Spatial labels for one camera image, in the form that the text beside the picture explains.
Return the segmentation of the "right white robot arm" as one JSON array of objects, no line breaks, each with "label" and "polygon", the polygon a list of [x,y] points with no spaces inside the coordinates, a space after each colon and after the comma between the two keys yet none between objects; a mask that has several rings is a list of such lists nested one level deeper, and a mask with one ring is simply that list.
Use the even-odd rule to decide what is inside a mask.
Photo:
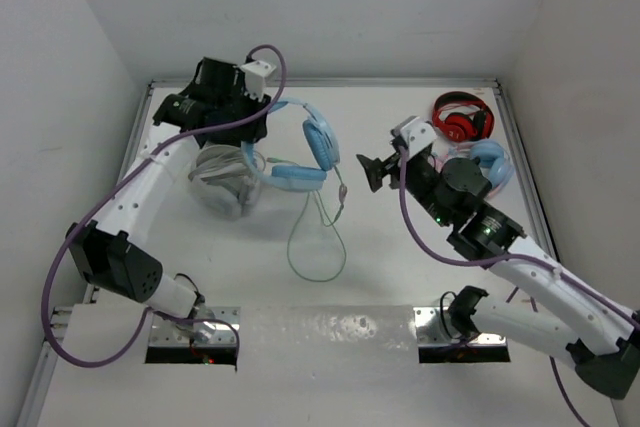
[{"label": "right white robot arm", "polygon": [[639,373],[639,314],[589,287],[546,252],[523,228],[486,201],[491,184],[478,162],[448,160],[441,169],[429,149],[410,157],[402,147],[385,160],[357,157],[372,191],[390,178],[400,197],[412,195],[459,254],[455,265],[482,267],[545,307],[535,313],[498,302],[486,290],[466,286],[445,318],[468,339],[484,332],[505,335],[572,368],[596,392],[624,399]]}]

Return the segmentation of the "light blue headphones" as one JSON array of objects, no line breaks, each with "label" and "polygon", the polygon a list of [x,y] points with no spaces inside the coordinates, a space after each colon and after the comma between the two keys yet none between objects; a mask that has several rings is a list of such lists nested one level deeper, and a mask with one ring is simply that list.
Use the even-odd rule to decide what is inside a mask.
[{"label": "light blue headphones", "polygon": [[276,102],[267,119],[275,122],[269,138],[241,144],[247,167],[261,183],[288,192],[316,192],[333,172],[339,194],[346,194],[338,138],[317,108],[287,97]]}]

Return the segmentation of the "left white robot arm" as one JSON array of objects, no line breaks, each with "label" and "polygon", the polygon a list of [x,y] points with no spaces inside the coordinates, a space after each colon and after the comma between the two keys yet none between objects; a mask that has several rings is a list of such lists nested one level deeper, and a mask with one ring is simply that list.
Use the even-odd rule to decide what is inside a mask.
[{"label": "left white robot arm", "polygon": [[203,58],[187,87],[162,101],[115,193],[68,232],[69,251],[87,283],[171,317],[190,315],[197,294],[164,273],[143,246],[165,196],[207,141],[265,135],[265,122],[255,115],[271,101],[265,89],[275,70],[252,58],[240,66]]}]

